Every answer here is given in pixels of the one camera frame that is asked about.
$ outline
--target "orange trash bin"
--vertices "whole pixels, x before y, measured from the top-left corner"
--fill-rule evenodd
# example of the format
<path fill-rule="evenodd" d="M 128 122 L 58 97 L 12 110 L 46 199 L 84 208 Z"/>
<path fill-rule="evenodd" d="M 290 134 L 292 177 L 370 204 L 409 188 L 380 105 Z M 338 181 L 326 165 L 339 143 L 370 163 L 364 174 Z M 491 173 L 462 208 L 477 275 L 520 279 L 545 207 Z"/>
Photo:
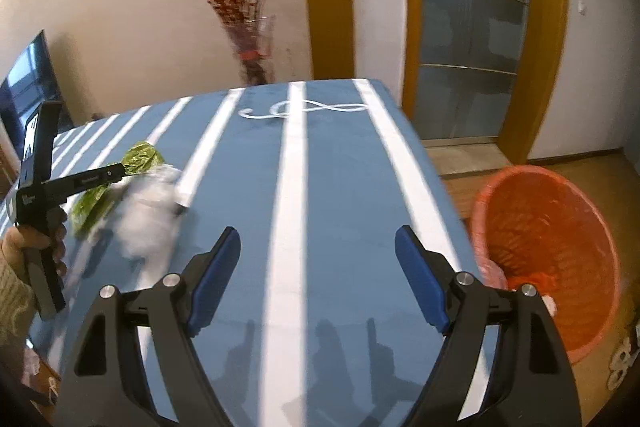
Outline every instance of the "orange trash bin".
<path fill-rule="evenodd" d="M 578 187 L 542 167 L 503 169 L 476 196 L 469 232 L 485 284 L 500 285 L 486 260 L 507 279 L 555 281 L 548 293 L 571 363 L 602 340 L 618 309 L 620 268 L 605 221 Z"/>

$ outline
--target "glass vase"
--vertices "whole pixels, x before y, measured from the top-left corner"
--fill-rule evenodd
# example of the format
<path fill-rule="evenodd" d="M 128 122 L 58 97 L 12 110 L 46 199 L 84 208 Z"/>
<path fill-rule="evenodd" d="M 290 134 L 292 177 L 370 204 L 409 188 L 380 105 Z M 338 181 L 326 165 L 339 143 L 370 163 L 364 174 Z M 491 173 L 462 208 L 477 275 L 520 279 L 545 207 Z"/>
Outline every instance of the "glass vase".
<path fill-rule="evenodd" d="M 245 86 L 273 84 L 273 25 L 275 16 L 225 25 L 226 34 L 241 64 Z"/>

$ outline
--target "hand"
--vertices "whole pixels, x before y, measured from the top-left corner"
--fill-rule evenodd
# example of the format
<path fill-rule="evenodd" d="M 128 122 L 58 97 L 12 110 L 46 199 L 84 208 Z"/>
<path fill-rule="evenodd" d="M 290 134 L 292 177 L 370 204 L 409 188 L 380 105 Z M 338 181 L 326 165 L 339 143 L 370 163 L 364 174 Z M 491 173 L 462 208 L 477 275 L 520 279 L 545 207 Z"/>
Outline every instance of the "hand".
<path fill-rule="evenodd" d="M 66 213 L 62 208 L 59 208 L 59 211 L 60 215 L 56 222 L 60 225 L 56 228 L 53 239 L 29 225 L 12 226 L 4 234 L 0 250 L 9 266 L 21 280 L 26 281 L 27 274 L 23 248 L 44 250 L 47 247 L 53 247 L 52 255 L 53 261 L 56 263 L 56 271 L 60 277 L 65 275 L 66 265 L 62 263 L 62 258 L 65 256 L 65 244 L 62 240 L 65 238 L 66 228 L 62 223 L 66 221 Z"/>

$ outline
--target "baseboard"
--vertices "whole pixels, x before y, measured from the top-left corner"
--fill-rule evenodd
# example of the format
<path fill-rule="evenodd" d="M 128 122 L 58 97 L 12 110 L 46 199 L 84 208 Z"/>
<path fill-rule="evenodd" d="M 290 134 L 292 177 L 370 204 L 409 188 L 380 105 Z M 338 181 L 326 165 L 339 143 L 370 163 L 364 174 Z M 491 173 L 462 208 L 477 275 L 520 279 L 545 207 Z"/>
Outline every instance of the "baseboard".
<path fill-rule="evenodd" d="M 472 178 L 473 176 L 486 176 L 501 171 L 500 169 L 483 169 L 480 171 L 452 172 L 451 174 L 439 174 L 441 180 L 457 180 L 459 178 Z"/>
<path fill-rule="evenodd" d="M 549 158 L 535 158 L 532 160 L 528 160 L 527 164 L 545 167 L 547 165 L 574 162 L 576 160 L 584 160 L 585 158 L 595 158 L 598 156 L 608 156 L 609 154 L 615 154 L 620 152 L 622 152 L 622 147 L 618 147 L 617 149 L 606 149 L 604 151 L 589 151 L 589 152 L 580 152 L 577 154 L 565 154 L 563 156 L 551 156 Z"/>

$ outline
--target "blue gripper pad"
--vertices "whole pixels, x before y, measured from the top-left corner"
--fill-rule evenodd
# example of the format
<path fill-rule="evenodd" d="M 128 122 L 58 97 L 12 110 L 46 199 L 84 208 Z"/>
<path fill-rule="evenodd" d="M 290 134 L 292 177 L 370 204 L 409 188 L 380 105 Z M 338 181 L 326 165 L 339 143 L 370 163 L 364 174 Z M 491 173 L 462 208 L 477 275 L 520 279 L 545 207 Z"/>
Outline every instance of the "blue gripper pad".
<path fill-rule="evenodd" d="M 396 232 L 396 257 L 424 319 L 444 333 L 449 328 L 444 291 L 422 258 L 420 247 L 404 228 Z"/>
<path fill-rule="evenodd" d="M 205 270 L 200 283 L 191 293 L 191 315 L 187 322 L 187 334 L 195 337 L 202 328 L 211 324 L 222 294 L 240 259 L 240 235 L 232 230 Z"/>

